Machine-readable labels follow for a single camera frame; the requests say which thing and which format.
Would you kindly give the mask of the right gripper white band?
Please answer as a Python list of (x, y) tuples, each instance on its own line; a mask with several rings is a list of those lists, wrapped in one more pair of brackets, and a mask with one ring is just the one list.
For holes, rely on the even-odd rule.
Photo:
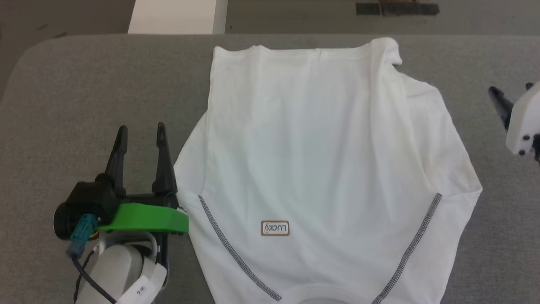
[(518, 156), (533, 154), (534, 160), (539, 162), (540, 83), (528, 82), (525, 89), (514, 104), (497, 87), (491, 86), (488, 95), (507, 131), (508, 150)]

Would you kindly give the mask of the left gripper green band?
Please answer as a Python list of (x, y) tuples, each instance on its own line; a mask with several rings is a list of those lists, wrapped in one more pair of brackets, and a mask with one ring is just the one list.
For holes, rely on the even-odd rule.
[(168, 237), (187, 233), (164, 123), (157, 125), (154, 194), (126, 195), (128, 128), (122, 125), (105, 169), (115, 192), (73, 192), (54, 213), (53, 228), (68, 240), (78, 271), (76, 292), (160, 292), (168, 280)]

